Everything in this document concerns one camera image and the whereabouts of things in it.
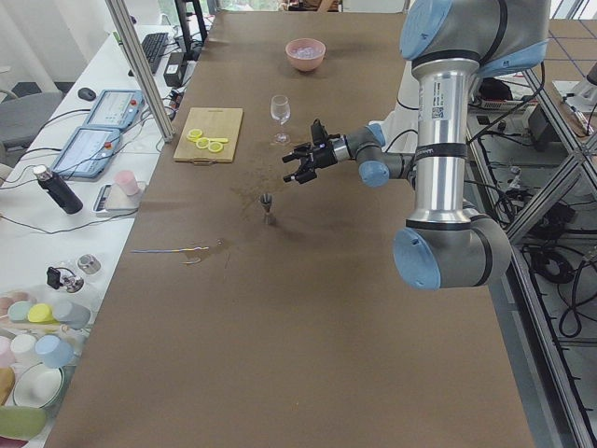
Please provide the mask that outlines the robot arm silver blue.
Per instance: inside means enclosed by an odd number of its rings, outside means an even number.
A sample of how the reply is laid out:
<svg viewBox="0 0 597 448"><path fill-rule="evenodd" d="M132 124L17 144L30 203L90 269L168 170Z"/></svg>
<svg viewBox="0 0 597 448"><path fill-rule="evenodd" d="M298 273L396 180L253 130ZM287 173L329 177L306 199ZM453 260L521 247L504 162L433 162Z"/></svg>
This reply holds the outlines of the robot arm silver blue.
<svg viewBox="0 0 597 448"><path fill-rule="evenodd" d="M464 197L469 99L487 77L530 69L548 45L547 1L418 1L402 27L399 49L418 84L416 141L396 114L348 134L331 135L315 121L310 142L295 147L289 179L354 161L377 188L407 179L413 213L394 240L394 260L412 287L478 287L499 279L511 258L501 226Z"/></svg>

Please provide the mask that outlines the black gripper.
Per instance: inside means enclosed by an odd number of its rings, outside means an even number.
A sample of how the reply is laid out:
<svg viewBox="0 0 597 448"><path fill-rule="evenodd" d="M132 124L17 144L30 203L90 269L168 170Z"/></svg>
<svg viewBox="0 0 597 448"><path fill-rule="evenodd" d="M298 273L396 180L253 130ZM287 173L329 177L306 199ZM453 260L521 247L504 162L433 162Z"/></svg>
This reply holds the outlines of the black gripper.
<svg viewBox="0 0 597 448"><path fill-rule="evenodd" d="M294 160L304 160L303 168L293 174L285 175L283 181L289 183L296 181L304 184L314 180L317 177L316 169L323 169L336 164L340 161L349 160L349 149L344 138L332 138L325 144L302 144L293 147L293 149L282 157L283 163Z"/></svg>

